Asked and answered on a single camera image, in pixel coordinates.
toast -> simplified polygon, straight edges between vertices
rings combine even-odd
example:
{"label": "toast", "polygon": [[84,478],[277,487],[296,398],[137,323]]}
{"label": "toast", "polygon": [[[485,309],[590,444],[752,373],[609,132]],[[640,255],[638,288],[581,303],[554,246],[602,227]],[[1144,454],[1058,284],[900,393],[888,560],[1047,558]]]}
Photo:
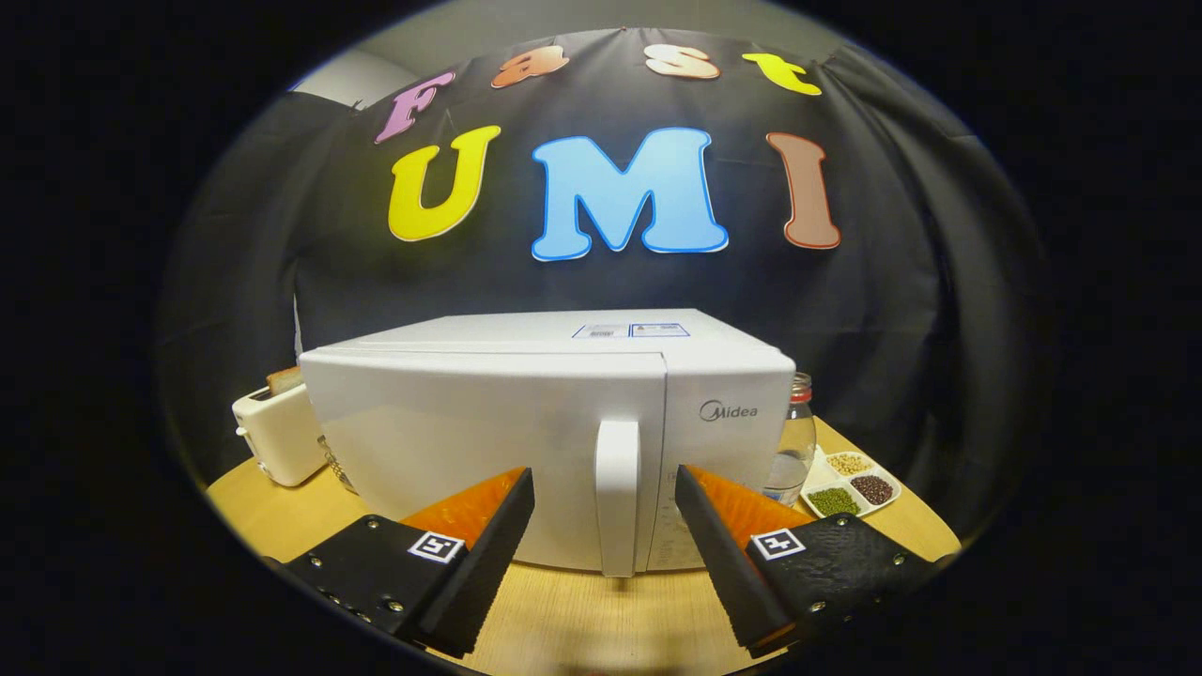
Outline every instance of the toast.
{"label": "toast", "polygon": [[299,366],[278,370],[267,376],[267,387],[270,390],[273,397],[278,397],[300,385],[304,385],[304,375],[300,374]]}

label sticker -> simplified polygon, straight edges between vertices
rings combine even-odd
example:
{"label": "label sticker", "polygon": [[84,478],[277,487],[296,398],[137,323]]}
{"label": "label sticker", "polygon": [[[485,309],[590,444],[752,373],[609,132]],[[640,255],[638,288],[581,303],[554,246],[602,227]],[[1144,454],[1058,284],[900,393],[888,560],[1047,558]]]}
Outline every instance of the label sticker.
{"label": "label sticker", "polygon": [[679,324],[631,324],[631,338],[666,338],[671,336],[689,336]]}
{"label": "label sticker", "polygon": [[439,563],[447,563],[454,558],[456,552],[462,546],[464,546],[464,541],[459,538],[427,532],[413,542],[413,546],[409,547],[409,553]]}
{"label": "label sticker", "polygon": [[789,528],[781,528],[780,530],[773,530],[762,535],[751,535],[751,541],[755,542],[756,548],[763,555],[764,561],[805,551],[805,545]]}
{"label": "label sticker", "polygon": [[572,338],[626,338],[629,334],[629,324],[587,324]]}

midea logo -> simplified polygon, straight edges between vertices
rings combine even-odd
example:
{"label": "midea logo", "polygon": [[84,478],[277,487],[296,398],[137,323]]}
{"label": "midea logo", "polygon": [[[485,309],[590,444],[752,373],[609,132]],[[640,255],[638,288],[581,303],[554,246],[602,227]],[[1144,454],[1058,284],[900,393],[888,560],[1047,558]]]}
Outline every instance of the midea logo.
{"label": "midea logo", "polygon": [[709,399],[697,409],[697,415],[706,422],[714,422],[724,417],[755,417],[760,413],[756,409],[742,409],[739,407],[727,407],[718,399]]}

microwave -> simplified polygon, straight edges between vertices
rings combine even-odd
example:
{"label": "microwave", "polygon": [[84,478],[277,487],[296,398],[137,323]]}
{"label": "microwave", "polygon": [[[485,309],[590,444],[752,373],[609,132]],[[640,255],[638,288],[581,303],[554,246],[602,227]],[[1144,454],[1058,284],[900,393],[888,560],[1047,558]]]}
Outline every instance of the microwave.
{"label": "microwave", "polygon": [[796,370],[695,309],[445,316],[302,352],[299,366],[371,511],[400,520],[530,467],[514,561],[614,577],[703,565],[677,468],[761,490]]}

letter m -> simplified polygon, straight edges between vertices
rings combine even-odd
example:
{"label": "letter m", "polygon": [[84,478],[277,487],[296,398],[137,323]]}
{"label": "letter m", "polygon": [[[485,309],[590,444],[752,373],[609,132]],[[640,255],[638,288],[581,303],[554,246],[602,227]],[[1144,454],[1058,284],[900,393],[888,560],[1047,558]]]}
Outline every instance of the letter m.
{"label": "letter m", "polygon": [[593,248],[581,232],[577,201],[606,245],[626,248],[635,221],[650,197],[655,208],[643,245],[661,254],[706,253],[726,248],[726,230],[714,221],[702,153],[709,135],[667,128],[647,135],[626,171],[620,171],[591,138],[559,138],[535,148],[547,168],[547,210],[542,237],[531,247],[540,261],[578,259]]}

